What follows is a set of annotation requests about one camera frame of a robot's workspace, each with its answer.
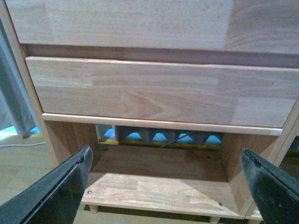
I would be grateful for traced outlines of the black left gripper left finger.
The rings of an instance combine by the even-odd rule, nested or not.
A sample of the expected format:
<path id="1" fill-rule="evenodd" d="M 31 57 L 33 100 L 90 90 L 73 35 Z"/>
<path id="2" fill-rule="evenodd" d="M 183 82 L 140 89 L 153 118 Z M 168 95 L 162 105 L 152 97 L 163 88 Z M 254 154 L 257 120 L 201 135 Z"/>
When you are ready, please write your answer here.
<path id="1" fill-rule="evenodd" d="M 2 224 L 72 224 L 93 162 L 84 146 L 29 188 L 0 207 Z"/>

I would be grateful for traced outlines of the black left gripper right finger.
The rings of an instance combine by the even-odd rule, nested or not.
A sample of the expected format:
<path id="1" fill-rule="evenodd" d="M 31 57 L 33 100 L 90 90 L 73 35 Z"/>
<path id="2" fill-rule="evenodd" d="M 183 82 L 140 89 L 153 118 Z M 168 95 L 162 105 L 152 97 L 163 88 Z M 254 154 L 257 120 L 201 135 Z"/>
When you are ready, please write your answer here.
<path id="1" fill-rule="evenodd" d="M 240 162 L 264 223 L 297 224 L 299 181 L 247 148 Z"/>

